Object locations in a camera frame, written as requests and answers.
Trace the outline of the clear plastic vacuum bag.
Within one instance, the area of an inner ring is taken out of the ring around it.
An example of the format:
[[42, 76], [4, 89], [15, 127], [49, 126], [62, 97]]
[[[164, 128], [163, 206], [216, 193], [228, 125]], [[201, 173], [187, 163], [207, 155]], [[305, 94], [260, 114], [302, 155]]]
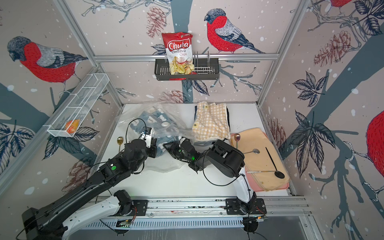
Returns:
[[143, 103], [127, 105], [128, 110], [123, 111], [116, 120], [117, 127], [124, 131], [125, 139], [132, 141], [144, 135], [145, 128], [151, 129], [152, 140], [155, 140], [155, 158], [145, 161], [145, 169], [158, 173], [168, 173], [180, 169], [186, 163], [172, 158], [164, 144], [181, 143], [190, 140], [196, 141], [192, 128], [188, 127], [181, 118], [182, 113], [176, 104], [167, 102]]

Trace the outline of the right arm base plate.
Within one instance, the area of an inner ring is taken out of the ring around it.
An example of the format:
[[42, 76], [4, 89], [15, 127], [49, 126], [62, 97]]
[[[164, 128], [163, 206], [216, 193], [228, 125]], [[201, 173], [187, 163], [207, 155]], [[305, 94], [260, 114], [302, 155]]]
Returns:
[[226, 199], [227, 215], [266, 215], [266, 205], [263, 199], [252, 198], [248, 203], [239, 199]]

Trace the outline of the teal bear blanket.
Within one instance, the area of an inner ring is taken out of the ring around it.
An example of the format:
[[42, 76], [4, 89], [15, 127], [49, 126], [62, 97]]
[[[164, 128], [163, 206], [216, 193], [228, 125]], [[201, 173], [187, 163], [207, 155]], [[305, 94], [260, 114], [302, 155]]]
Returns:
[[182, 132], [187, 129], [184, 122], [164, 108], [153, 107], [144, 110], [138, 118], [144, 120], [146, 126], [153, 129], [153, 139], [157, 140], [156, 158], [166, 152], [163, 144], [175, 142], [182, 135]]

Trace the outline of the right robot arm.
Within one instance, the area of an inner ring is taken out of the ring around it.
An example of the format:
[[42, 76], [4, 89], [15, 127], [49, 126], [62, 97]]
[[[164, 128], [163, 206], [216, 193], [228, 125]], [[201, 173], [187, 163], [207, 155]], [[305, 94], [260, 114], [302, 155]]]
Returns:
[[225, 210], [228, 215], [255, 215], [257, 210], [257, 196], [251, 190], [245, 171], [244, 154], [225, 143], [217, 140], [213, 146], [202, 153], [197, 152], [191, 141], [181, 138], [178, 141], [163, 144], [167, 152], [176, 160], [188, 163], [195, 172], [204, 172], [211, 164], [232, 181], [228, 184], [214, 184], [216, 187], [235, 185], [237, 197], [226, 199]]

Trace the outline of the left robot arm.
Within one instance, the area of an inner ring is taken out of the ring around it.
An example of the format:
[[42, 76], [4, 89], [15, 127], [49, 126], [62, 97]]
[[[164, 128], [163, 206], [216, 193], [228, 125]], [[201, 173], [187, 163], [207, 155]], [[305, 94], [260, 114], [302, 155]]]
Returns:
[[85, 204], [137, 172], [145, 160], [155, 158], [154, 143], [135, 139], [123, 151], [104, 162], [86, 181], [51, 204], [29, 208], [22, 214], [28, 240], [65, 240], [83, 227], [109, 216], [145, 216], [148, 201], [133, 200], [127, 191], [118, 190], [93, 206]]

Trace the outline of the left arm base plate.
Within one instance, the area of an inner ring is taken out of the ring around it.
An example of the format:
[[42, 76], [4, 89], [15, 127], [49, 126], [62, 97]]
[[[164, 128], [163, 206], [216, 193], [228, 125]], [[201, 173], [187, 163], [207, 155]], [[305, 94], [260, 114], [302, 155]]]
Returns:
[[118, 214], [120, 216], [145, 216], [148, 208], [148, 200], [131, 200], [120, 208]]

